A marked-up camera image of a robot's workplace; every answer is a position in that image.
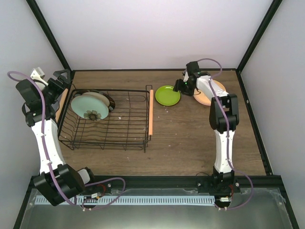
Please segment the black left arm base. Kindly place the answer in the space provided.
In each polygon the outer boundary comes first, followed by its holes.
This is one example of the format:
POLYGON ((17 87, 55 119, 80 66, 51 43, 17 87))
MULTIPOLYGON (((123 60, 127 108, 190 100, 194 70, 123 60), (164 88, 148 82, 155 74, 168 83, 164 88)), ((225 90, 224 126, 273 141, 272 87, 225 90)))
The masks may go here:
POLYGON ((103 183, 100 182, 92 186, 87 186, 85 190, 81 193, 81 196, 83 198, 82 202, 84 203, 84 205, 100 205, 103 197, 105 197, 105 194, 109 192, 110 187, 110 181, 106 181, 103 183))

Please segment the lime green plate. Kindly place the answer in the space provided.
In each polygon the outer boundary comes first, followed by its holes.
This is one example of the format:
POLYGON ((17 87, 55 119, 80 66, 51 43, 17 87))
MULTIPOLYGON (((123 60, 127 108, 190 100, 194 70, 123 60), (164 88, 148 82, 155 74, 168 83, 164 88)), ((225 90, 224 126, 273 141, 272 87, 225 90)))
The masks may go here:
POLYGON ((181 99, 180 92, 173 90, 173 86, 164 85, 159 87, 155 92, 156 101, 163 106, 173 106, 181 99))

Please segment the cream yellow plastic plate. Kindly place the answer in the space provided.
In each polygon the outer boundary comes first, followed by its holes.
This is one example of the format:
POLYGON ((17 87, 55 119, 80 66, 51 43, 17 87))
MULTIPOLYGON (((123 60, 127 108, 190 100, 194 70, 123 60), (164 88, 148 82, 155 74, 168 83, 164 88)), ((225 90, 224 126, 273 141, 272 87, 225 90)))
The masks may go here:
MULTIPOLYGON (((215 84, 218 85, 222 90, 226 91, 226 88, 219 82, 214 80, 215 84)), ((209 100, 209 98, 201 91, 201 90, 194 90, 194 94, 193 97, 195 98, 195 100, 203 105, 206 106, 210 106, 211 105, 211 101, 209 100)))

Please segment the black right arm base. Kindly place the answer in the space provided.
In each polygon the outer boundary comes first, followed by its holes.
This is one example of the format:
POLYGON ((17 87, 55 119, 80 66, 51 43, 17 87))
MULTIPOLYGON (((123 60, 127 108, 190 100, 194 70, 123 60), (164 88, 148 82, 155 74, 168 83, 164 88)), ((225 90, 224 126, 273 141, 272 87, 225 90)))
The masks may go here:
POLYGON ((214 183, 214 177, 205 172, 199 172, 195 176, 198 193, 206 193, 214 196, 214 204, 217 208, 227 210, 232 207, 235 193, 240 192, 240 188, 231 181, 220 184, 214 183))

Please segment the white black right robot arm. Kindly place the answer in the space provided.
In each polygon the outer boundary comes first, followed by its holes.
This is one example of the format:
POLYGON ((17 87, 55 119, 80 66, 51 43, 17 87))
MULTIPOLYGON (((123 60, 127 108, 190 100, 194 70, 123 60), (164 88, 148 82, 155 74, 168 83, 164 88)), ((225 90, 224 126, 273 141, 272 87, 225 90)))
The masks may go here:
POLYGON ((211 101, 209 123, 216 137, 216 159, 211 175, 212 188, 223 192, 234 182, 234 167, 232 163, 233 137, 239 124, 238 98, 222 89, 214 77, 201 71, 197 61, 186 64, 183 79, 175 82, 173 91, 191 96, 195 90, 200 90, 211 101))

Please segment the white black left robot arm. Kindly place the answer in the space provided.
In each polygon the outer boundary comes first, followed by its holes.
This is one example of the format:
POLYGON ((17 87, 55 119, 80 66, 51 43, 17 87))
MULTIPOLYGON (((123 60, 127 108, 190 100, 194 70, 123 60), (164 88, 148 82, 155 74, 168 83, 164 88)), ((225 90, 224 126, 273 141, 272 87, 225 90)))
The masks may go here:
POLYGON ((18 81, 16 89, 25 100, 21 110, 39 148, 40 174, 34 178, 34 185, 57 206, 84 191, 93 192, 97 180, 89 168, 75 170, 66 164, 61 153, 53 104, 71 84, 70 71, 55 71, 56 78, 47 81, 44 76, 41 68, 34 68, 30 76, 18 81))

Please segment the light blue floral plate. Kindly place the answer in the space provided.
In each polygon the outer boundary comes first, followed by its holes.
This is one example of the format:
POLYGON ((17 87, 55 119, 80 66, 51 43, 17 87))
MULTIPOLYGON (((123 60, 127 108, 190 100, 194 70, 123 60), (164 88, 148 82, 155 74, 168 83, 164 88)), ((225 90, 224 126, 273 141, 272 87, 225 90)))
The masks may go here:
POLYGON ((94 119, 104 119, 109 114, 109 109, 103 101, 89 95, 80 95, 73 98, 71 109, 84 119, 90 119, 92 115, 95 116, 94 119))

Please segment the pink plastic plate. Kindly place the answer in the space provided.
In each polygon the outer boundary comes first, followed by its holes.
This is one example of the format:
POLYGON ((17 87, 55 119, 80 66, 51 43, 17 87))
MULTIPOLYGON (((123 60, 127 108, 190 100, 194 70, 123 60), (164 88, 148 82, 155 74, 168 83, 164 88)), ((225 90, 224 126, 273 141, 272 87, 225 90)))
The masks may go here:
POLYGON ((211 101, 207 97, 194 97, 194 99, 199 102, 200 104, 211 106, 211 101))

